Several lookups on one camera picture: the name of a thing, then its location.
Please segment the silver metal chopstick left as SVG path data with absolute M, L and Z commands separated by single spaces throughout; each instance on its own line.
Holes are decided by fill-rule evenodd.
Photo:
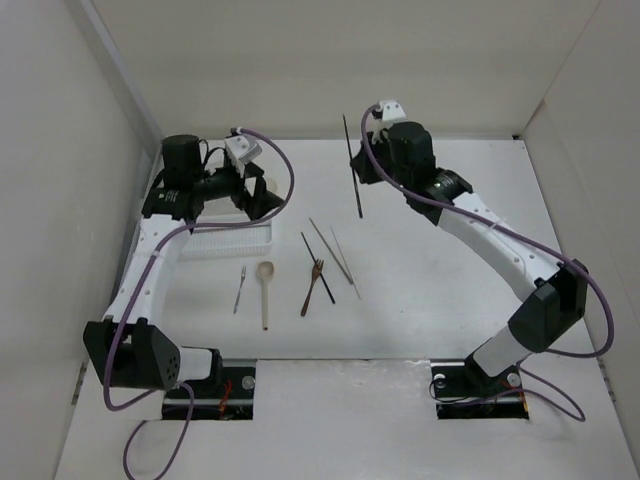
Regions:
M 308 220 L 311 223 L 311 225 L 312 225 L 313 229 L 315 230 L 315 232 L 317 233 L 317 235 L 319 236 L 322 244 L 325 246 L 325 248 L 327 249 L 328 253 L 333 258 L 333 260 L 336 262 L 336 264 L 337 264 L 338 268 L 340 269 L 340 271 L 342 272 L 342 274 L 345 276 L 345 278 L 348 281 L 348 283 L 350 285 L 354 285 L 354 282 L 353 282 L 353 279 L 352 279 L 351 275 L 348 273 L 346 267 L 340 262 L 340 260 L 338 259 L 336 253 L 333 251 L 333 249 L 329 245 L 328 241 L 326 240 L 326 238 L 322 234 L 322 232 L 319 229 L 319 227 L 316 225 L 316 223 L 314 222 L 314 220 L 311 217 L 309 217 Z

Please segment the white perforated basket tray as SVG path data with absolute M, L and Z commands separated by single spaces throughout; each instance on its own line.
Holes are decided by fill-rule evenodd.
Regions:
M 270 223 L 242 229 L 195 232 L 181 253 L 184 261 L 255 257 L 270 252 L 273 229 Z

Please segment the small silver fork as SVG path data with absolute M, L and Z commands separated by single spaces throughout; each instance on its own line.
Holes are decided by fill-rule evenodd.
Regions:
M 234 301 L 234 306 L 233 306 L 233 314 L 237 314 L 238 308 L 239 308 L 239 303 L 241 300 L 241 294 L 242 294 L 242 289 L 246 280 L 246 274 L 247 274 L 247 267 L 246 265 L 242 266 L 241 269 L 241 274 L 240 274 L 240 281 L 239 281 L 239 286 L 238 286 L 238 290 L 236 293 L 236 298 Z

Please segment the white round cup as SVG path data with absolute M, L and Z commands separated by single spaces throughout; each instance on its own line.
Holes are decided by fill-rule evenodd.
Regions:
M 278 194 L 278 184 L 273 178 L 265 179 L 266 190 L 274 195 Z

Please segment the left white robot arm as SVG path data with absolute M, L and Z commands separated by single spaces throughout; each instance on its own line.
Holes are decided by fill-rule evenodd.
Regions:
M 163 167 L 141 209 L 135 250 L 102 320 L 90 321 L 84 345 L 104 389 L 168 391 L 189 382 L 201 396 L 223 387 L 222 358 L 213 348 L 184 347 L 161 327 L 162 311 L 180 256 L 195 230 L 247 228 L 269 220 L 288 203 L 268 190 L 255 160 L 267 137 L 232 129 L 223 163 L 213 171 L 202 139 L 163 139 Z

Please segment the beige wooden spoon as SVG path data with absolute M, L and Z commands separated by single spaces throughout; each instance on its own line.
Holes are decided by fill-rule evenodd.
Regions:
M 262 329 L 269 329 L 269 284 L 274 277 L 275 267 L 270 261 L 262 261 L 257 266 L 256 275 L 261 287 L 261 322 Z

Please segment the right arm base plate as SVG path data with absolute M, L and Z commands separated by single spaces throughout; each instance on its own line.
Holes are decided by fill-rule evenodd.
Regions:
M 464 359 L 434 359 L 430 371 L 429 393 L 439 420 L 529 419 L 515 365 L 487 377 Z

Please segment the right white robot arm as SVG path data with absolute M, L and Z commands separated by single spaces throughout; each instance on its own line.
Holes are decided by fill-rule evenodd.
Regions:
M 583 318 L 587 282 L 577 268 L 504 234 L 472 185 L 437 166 L 421 124 L 399 122 L 380 137 L 366 132 L 351 166 L 363 184 L 390 178 L 406 189 L 414 211 L 468 246 L 521 300 L 507 325 L 465 358 L 461 374 L 471 396 L 495 394 L 517 362 L 547 351 Z

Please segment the brown wooden fork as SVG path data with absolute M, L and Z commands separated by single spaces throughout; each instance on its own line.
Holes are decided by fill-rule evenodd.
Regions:
M 314 289 L 314 286 L 315 286 L 317 280 L 320 278 L 320 276 L 322 274 L 323 267 L 324 267 L 324 261 L 323 260 L 316 260 L 314 262 L 314 266 L 313 266 L 312 272 L 311 272 L 311 281 L 310 281 L 309 289 L 308 289 L 306 298 L 304 300 L 303 306 L 301 308 L 300 315 L 302 317 L 305 317 L 307 312 L 308 312 L 308 308 L 309 308 L 309 304 L 310 304 L 310 301 L 311 301 L 313 289 Z

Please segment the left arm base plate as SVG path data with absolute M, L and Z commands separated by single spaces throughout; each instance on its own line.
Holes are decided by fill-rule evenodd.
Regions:
M 225 360 L 218 385 L 189 381 L 195 397 L 193 420 L 252 420 L 256 360 Z

